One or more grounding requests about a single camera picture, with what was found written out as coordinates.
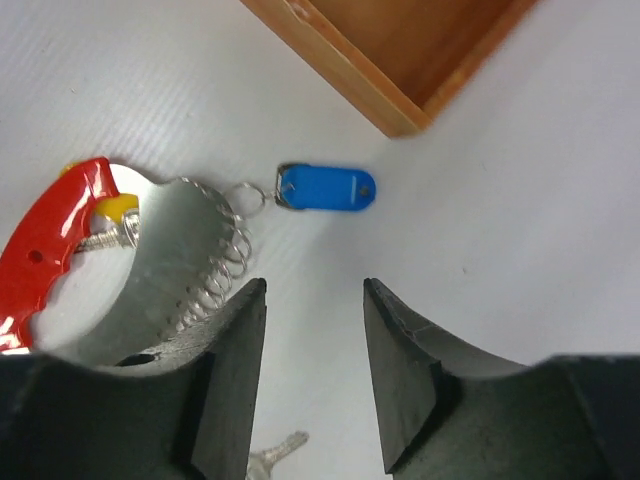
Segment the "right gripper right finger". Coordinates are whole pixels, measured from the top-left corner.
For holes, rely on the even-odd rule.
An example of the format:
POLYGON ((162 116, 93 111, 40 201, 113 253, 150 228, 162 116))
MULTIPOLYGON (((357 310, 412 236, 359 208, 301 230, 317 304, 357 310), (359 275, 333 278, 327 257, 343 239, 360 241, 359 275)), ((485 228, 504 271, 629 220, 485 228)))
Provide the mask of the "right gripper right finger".
POLYGON ((377 279, 363 292, 391 477, 638 477, 637 355, 562 354, 524 366, 449 333, 377 279))

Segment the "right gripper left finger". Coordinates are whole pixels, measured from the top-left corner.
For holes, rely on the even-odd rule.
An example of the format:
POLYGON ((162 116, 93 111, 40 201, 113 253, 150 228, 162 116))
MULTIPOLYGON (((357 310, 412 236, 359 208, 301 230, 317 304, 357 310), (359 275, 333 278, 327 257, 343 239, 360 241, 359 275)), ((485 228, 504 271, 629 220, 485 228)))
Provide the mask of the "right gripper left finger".
POLYGON ((1 360, 5 479, 241 479, 266 327, 249 281, 223 329, 186 331, 146 362, 92 370, 49 354, 1 360))

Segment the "key with yellow tag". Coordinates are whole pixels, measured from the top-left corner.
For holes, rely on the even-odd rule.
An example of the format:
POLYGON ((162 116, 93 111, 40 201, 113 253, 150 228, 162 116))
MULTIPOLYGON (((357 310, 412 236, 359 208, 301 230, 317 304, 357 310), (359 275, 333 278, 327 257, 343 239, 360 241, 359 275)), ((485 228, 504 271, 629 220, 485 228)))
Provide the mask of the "key with yellow tag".
POLYGON ((67 165, 50 188, 50 209, 60 218, 61 230, 86 231, 93 214, 115 223, 138 207, 138 197, 116 186, 115 164, 94 157, 67 165))

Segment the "key with blue tag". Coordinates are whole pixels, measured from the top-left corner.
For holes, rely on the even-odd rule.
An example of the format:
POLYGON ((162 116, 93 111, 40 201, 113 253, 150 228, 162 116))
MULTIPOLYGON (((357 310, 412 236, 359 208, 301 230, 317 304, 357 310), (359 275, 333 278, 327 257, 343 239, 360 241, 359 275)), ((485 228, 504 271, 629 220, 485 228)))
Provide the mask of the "key with blue tag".
POLYGON ((274 200, 295 211, 359 212, 376 193, 374 177, 362 169, 285 163, 277 169, 274 200))

